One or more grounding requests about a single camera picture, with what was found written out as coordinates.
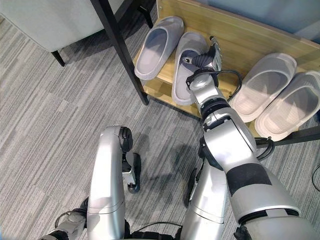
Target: wall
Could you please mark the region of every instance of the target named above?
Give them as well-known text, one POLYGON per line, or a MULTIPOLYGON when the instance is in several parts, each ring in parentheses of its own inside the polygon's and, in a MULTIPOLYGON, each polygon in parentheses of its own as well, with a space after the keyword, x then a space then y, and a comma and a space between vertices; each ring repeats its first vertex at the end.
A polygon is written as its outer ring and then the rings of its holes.
POLYGON ((320 43, 320 0, 196 0, 320 43))

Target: black cable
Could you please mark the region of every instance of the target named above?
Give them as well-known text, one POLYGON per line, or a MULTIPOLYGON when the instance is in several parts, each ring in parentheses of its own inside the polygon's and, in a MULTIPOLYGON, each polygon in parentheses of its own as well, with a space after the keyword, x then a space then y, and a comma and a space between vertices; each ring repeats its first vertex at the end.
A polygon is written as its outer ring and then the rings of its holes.
POLYGON ((257 156, 256 158, 259 161, 262 161, 264 159, 266 159, 267 157, 269 157, 275 150, 275 142, 271 140, 270 137, 265 138, 265 137, 255 137, 255 143, 256 144, 268 144, 268 147, 264 150, 263 153, 261 153, 259 156, 257 156))
POLYGON ((219 71, 219 73, 235 74, 238 77, 238 84, 236 85, 234 92, 227 99, 227 101, 229 102, 242 88, 242 77, 241 77, 240 73, 235 70, 221 70, 221 71, 219 71))
POLYGON ((315 184, 315 181, 314 181, 314 176, 315 176, 315 173, 320 169, 320 165, 316 167, 316 169, 314 170, 314 172, 312 173, 312 177, 311 177, 311 181, 312 181, 312 185, 314 186, 314 188, 320 192, 320 188, 318 188, 315 184))
POLYGON ((149 226, 156 225, 156 224, 170 224, 170 225, 175 225, 175 226, 178 226, 178 227, 181 227, 181 228, 182 228, 182 225, 177 224, 177 223, 174 223, 174 222, 169 222, 169 221, 157 221, 157 222, 151 223, 151 224, 149 224, 149 225, 146 225, 146 226, 138 229, 138 230, 135 231, 135 232, 139 232, 139 231, 141 231, 142 229, 145 229, 145 228, 147 228, 147 227, 149 227, 149 226))
POLYGON ((59 221, 60 221, 60 218, 62 218, 64 215, 70 215, 70 214, 78 214, 78 215, 81 215, 83 216, 83 213, 82 212, 78 212, 78 211, 75 211, 75 210, 72 210, 72 211, 66 211, 64 213, 62 213, 60 216, 58 216, 54 222, 54 227, 57 228, 58 225, 59 225, 59 221))

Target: wooden shelf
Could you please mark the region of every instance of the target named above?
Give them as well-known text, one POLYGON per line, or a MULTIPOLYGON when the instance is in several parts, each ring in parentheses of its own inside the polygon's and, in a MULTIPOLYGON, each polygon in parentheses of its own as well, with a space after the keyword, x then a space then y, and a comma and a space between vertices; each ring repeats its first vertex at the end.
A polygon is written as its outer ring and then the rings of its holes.
MULTIPOLYGON (((185 32, 215 36, 222 52, 222 69, 237 70, 244 77, 255 63, 270 53, 286 53, 297 61, 297 72, 320 71, 320 45, 274 27, 226 12, 193 0, 157 0, 158 16, 178 16, 183 19, 185 32)), ((140 51, 135 56, 136 64, 140 51)), ((145 92, 171 106, 200 117, 195 104, 181 106, 171 98, 176 51, 170 55, 161 71, 143 86, 145 92)), ((219 75, 219 89, 228 98, 236 89, 237 77, 219 75)), ((254 121, 247 123, 254 137, 254 121)))
POLYGON ((182 106, 176 104, 172 98, 171 98, 171 90, 172 90, 172 85, 169 83, 166 83, 162 81, 159 78, 152 79, 148 81, 144 86, 144 91, 150 95, 153 96, 156 99, 159 99, 167 104, 170 104, 171 106, 174 106, 178 109, 181 109, 193 116, 196 116, 200 118, 199 111, 197 109, 196 104, 192 105, 187 105, 187 106, 182 106))

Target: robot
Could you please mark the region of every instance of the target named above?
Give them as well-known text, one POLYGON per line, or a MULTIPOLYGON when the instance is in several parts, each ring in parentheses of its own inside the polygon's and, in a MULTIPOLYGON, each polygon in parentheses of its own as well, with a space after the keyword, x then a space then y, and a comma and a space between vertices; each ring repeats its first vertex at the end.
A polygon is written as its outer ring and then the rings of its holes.
MULTIPOLYGON (((194 177, 183 227, 175 238, 156 232, 133 232, 125 220, 123 179, 129 192, 140 190, 141 161, 132 153, 132 133, 123 126, 107 127, 100 135, 89 198, 67 212, 65 221, 39 240, 76 240, 87 228, 89 240, 162 239, 219 240, 224 229, 227 196, 239 223, 237 240, 316 240, 311 224, 283 185, 256 157, 256 141, 218 89, 221 53, 211 37, 208 53, 186 57, 199 69, 187 78, 201 114, 203 164, 194 177)), ((241 87, 239 82, 236 91, 241 87)))

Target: slide sandal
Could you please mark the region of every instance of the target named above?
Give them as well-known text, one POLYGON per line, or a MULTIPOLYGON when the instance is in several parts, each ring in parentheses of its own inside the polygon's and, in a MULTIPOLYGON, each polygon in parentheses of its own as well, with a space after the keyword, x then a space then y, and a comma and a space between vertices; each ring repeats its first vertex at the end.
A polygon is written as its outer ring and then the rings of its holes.
POLYGON ((199 67, 182 61, 183 57, 195 57, 208 51, 205 38, 196 32, 186 32, 182 35, 175 53, 172 100, 179 105, 191 105, 194 100, 188 91, 187 77, 199 67))
POLYGON ((230 100, 231 107, 247 123, 256 119, 290 83, 297 62, 284 53, 260 59, 243 79, 240 91, 230 100))
POLYGON ((284 139, 320 110, 320 73, 298 73, 255 120, 261 137, 284 139))
POLYGON ((168 16, 160 20, 146 35, 135 64, 135 75, 142 80, 155 78, 176 48, 184 30, 185 25, 180 17, 168 16))

